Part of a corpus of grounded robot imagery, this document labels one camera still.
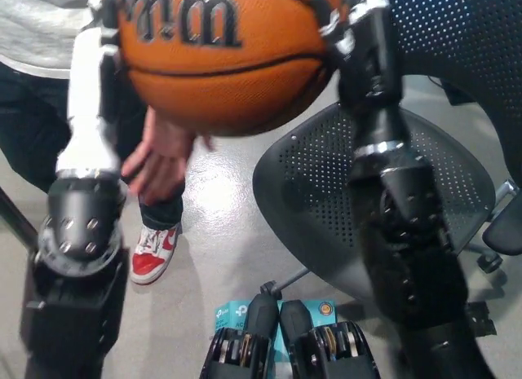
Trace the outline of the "person's left hand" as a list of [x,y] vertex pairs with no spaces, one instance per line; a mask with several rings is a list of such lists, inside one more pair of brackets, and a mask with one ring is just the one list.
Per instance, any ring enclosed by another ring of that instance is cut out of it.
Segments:
[[122,122],[117,141],[121,174],[140,203],[155,205],[178,195],[198,138],[207,150],[214,151],[208,134],[176,126],[152,108]]

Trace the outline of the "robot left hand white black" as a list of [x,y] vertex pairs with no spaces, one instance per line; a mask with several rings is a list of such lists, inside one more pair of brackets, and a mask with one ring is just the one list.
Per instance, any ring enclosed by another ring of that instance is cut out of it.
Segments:
[[117,0],[89,0],[89,22],[76,36],[69,77],[72,130],[117,120],[121,84]]

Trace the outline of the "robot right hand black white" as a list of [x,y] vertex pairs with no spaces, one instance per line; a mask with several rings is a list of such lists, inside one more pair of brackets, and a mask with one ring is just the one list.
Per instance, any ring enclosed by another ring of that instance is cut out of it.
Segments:
[[390,0],[348,3],[342,15],[329,0],[310,0],[329,62],[340,72],[340,103],[358,114],[396,106],[403,89]]

